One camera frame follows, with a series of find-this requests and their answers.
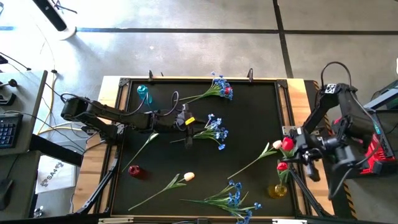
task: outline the concrete floor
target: concrete floor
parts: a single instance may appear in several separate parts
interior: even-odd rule
[[[146,76],[149,70],[166,76],[203,76],[216,71],[227,77],[243,77],[252,67],[255,77],[286,77],[278,34],[77,32],[59,41],[52,37],[51,25],[32,1],[0,1],[4,3],[0,27],[15,27],[0,31],[0,51],[33,69],[51,70],[55,66],[59,93],[97,99],[104,75]],[[59,12],[77,27],[277,29],[272,0],[63,0],[61,4],[78,11]],[[398,30],[398,2],[394,0],[279,0],[279,6],[284,29]],[[325,64],[339,60],[351,70],[362,103],[397,79],[396,35],[286,35],[286,42],[295,78],[320,81]],[[9,65],[0,65],[0,70],[14,71]],[[327,83],[347,81],[344,70],[337,66],[325,74]],[[58,115],[62,102],[56,99],[54,105],[55,120],[62,123]],[[42,105],[40,117],[47,111]],[[332,110],[329,115],[337,118],[339,112]],[[62,139],[57,134],[51,138]],[[347,183],[359,219],[392,223],[398,218],[396,176]],[[50,213],[59,215],[68,209],[52,205],[69,200],[71,193],[61,190],[41,195],[39,201],[47,203],[44,206],[53,210]]]

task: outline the small vase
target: small vase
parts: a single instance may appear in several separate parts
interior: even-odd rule
[[[283,184],[270,185],[268,187],[268,194],[274,199],[285,197],[287,194],[287,187]]]

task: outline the yellow tag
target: yellow tag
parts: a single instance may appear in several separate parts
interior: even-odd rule
[[[194,122],[194,121],[195,121],[195,118],[194,118],[194,117],[191,117],[190,119],[188,119],[188,120],[185,121],[185,125],[188,125],[188,124],[190,124],[190,123],[192,123],[192,122]]]

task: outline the keyboard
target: keyboard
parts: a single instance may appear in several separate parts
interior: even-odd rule
[[[0,149],[15,147],[22,117],[23,114],[0,114]]]

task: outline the white flower bud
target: white flower bud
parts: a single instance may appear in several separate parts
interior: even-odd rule
[[[280,149],[282,147],[282,141],[275,141],[274,143],[272,143],[272,147],[274,147],[274,149]]]
[[[195,177],[195,174],[193,172],[187,172],[184,174],[184,179],[185,181],[190,181]]]

